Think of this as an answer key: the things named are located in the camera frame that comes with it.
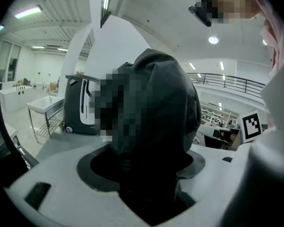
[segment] white ceiling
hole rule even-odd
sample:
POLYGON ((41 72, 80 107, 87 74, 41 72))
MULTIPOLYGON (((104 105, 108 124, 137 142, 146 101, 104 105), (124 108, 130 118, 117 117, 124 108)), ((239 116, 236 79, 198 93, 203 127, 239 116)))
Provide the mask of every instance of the white ceiling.
MULTIPOLYGON (((68 48, 77 29, 90 22, 89 0, 15 0, 2 21, 0 36, 28 47, 43 45, 47 50, 68 48), (42 12, 17 19, 15 14, 36 5, 42 12)), ((88 54, 92 39, 82 49, 88 54)))
MULTIPOLYGON (((164 44, 179 62, 229 58, 271 65, 267 47, 262 44, 260 31, 264 20, 261 17, 207 28, 188 12, 195 1, 129 0, 123 18, 148 32, 141 34, 152 48, 160 49, 161 43, 164 44), (212 35, 220 37, 217 45, 208 42, 212 35)), ((112 0, 113 12, 116 6, 117 0, 112 0)))
MULTIPOLYGON (((195 1, 111 0, 110 10, 132 22, 152 48, 172 54, 182 65, 198 59, 225 58, 270 66, 260 35, 263 19, 207 28, 188 12, 195 1), (118 10, 121 2, 123 13, 118 10), (208 42, 212 35, 220 37, 217 45, 208 42)), ((5 27, 0 36, 28 47, 44 45, 47 50, 56 50, 68 48, 77 29, 86 22, 90 22, 89 0, 15 0, 2 21, 5 27), (41 5, 42 13, 14 17, 36 5, 41 5)), ((93 38, 86 40, 83 54, 89 53, 92 43, 93 38)))

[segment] white sink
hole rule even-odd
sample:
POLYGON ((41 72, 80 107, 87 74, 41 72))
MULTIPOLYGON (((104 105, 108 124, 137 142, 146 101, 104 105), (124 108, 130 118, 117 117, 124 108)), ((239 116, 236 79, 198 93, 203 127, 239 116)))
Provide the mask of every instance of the white sink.
POLYGON ((63 107, 63 101, 63 98, 56 96, 45 96, 44 98, 27 103, 27 107, 40 114, 44 114, 45 112, 51 114, 53 113, 51 109, 63 107))

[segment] white table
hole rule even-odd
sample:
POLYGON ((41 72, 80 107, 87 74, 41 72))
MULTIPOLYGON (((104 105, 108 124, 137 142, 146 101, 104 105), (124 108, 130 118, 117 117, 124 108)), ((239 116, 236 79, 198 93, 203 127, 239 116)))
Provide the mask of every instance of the white table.
POLYGON ((9 126, 7 123, 5 123, 5 128, 7 129, 11 139, 13 139, 18 134, 18 131, 13 127, 9 126))
POLYGON ((12 87, 0 90, 1 109, 6 113, 18 111, 33 100, 33 88, 29 86, 12 87))
POLYGON ((29 154, 20 144, 19 139, 17 137, 18 131, 16 129, 14 129, 13 127, 11 127, 10 125, 8 125, 7 123, 5 123, 5 128, 8 131, 8 134, 11 138, 11 140, 13 141, 15 147, 17 148, 17 150, 20 152, 21 156, 23 157, 23 159, 25 160, 28 168, 30 169, 31 167, 37 165, 39 162, 32 157, 31 154, 29 154))
MULTIPOLYGON (((38 211, 43 216, 64 226, 148 226, 121 201, 118 193, 97 192, 89 188, 79 178, 76 172, 78 161, 84 155, 105 144, 94 144, 53 155, 16 180, 10 187, 10 191, 22 201, 37 182, 50 183, 52 187, 38 211)), ((249 150, 246 146, 243 146, 242 151, 240 148, 238 151, 226 151, 198 145, 192 145, 191 149, 205 158, 205 167, 193 179, 180 180, 180 184, 182 189, 197 201, 197 204, 172 220, 163 223, 161 225, 163 227, 213 226, 212 223, 218 221, 231 197, 227 195, 227 201, 225 200, 227 192, 224 188, 227 189, 228 185, 238 184, 244 170, 242 164, 246 161, 249 150), (227 156, 233 157, 231 163, 222 160, 227 156), (239 160, 239 172, 234 172, 234 178, 237 179, 228 183, 229 178, 225 177, 232 168, 238 165, 236 158, 239 160), (214 193, 211 195, 211 199, 208 199, 207 195, 212 191, 214 193), (219 201, 218 206, 214 202, 210 203, 215 198, 222 198, 222 202, 219 201), (207 199, 206 205, 198 210, 198 205, 204 205, 202 204, 203 199, 207 199), (217 210, 217 214, 208 215, 207 209, 217 210)))

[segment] black fabric cover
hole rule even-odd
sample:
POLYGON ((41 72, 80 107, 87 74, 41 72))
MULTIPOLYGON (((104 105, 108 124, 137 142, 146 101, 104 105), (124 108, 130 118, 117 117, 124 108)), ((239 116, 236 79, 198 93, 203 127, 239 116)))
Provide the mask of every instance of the black fabric cover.
POLYGON ((124 159, 169 161, 190 149, 201 123, 197 92, 170 55, 147 49, 101 80, 95 117, 124 159))

